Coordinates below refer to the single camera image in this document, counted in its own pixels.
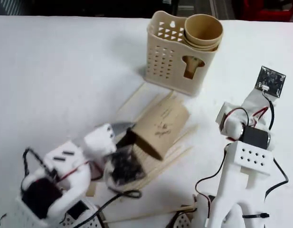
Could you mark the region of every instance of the popsicle stick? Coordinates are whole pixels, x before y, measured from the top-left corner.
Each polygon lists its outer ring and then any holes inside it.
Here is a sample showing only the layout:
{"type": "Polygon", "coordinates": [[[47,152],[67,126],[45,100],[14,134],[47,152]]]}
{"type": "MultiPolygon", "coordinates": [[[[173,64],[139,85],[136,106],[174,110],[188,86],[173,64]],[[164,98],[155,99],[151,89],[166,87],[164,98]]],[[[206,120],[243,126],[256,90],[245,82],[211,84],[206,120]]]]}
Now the popsicle stick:
{"type": "Polygon", "coordinates": [[[143,218],[147,218],[147,217],[170,214],[170,213],[174,213],[174,212],[182,211],[182,210],[194,210],[194,209],[195,209],[195,205],[191,205],[191,206],[186,206],[186,207],[181,207],[181,208],[176,208],[176,209],[165,209],[162,211],[145,213],[145,214],[136,215],[133,217],[120,218],[120,219],[115,219],[115,220],[105,220],[105,221],[103,221],[103,223],[116,223],[116,222],[122,222],[122,221],[128,221],[128,220],[137,220],[137,219],[143,219],[143,218]]]}

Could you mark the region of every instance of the ventilation hole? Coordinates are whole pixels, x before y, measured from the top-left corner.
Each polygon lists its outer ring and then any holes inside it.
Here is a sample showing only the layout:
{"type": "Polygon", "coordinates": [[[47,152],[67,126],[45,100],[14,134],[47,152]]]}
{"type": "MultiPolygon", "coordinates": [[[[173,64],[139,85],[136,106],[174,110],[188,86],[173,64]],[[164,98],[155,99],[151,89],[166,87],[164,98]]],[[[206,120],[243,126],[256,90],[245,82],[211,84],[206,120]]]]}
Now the ventilation hole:
{"type": "Polygon", "coordinates": [[[170,23],[170,27],[171,27],[171,28],[176,27],[176,24],[175,24],[175,22],[174,22],[173,20],[172,20],[171,23],[170,23]]]}

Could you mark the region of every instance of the keyhole-shaped cutout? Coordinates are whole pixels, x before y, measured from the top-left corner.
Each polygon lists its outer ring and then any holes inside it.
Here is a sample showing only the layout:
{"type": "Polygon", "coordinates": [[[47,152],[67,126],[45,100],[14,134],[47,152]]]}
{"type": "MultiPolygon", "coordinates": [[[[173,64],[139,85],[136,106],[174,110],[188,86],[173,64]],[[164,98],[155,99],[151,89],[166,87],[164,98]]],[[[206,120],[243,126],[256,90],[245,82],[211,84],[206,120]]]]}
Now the keyhole-shaped cutout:
{"type": "Polygon", "coordinates": [[[174,22],[173,20],[172,20],[171,23],[170,23],[170,27],[171,27],[171,28],[176,27],[176,24],[175,24],[175,22],[174,22]]]}
{"type": "Polygon", "coordinates": [[[182,60],[186,63],[183,75],[185,78],[193,79],[197,68],[205,66],[205,63],[201,59],[194,56],[183,56],[182,60]]]}

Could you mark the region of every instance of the cable connector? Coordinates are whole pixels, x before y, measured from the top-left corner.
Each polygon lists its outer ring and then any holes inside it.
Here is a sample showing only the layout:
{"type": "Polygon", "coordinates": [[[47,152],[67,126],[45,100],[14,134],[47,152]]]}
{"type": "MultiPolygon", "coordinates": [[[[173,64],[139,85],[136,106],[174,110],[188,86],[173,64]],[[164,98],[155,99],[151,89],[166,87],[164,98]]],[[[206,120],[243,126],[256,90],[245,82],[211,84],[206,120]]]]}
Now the cable connector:
{"type": "Polygon", "coordinates": [[[260,213],[260,214],[256,214],[256,215],[243,215],[242,216],[244,219],[255,219],[255,218],[269,218],[270,215],[268,213],[260,213]]]}
{"type": "Polygon", "coordinates": [[[270,87],[268,87],[267,85],[261,85],[261,89],[262,91],[269,91],[270,87]]]}
{"type": "Polygon", "coordinates": [[[208,228],[208,218],[205,220],[204,228],[208,228]]]}

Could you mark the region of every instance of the beige plastic basket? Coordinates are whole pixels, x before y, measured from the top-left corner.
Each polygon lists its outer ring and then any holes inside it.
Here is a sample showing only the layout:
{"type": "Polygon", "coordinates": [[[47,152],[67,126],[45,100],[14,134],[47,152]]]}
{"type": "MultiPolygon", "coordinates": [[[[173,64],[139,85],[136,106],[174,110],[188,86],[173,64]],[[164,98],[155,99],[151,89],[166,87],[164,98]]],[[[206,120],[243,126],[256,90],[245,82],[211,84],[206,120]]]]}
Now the beige plastic basket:
{"type": "Polygon", "coordinates": [[[147,69],[144,79],[188,95],[197,95],[217,52],[197,51],[183,44],[186,18],[157,11],[147,27],[147,69]],[[204,62],[192,79],[184,77],[187,64],[183,57],[196,57],[204,62]]]}

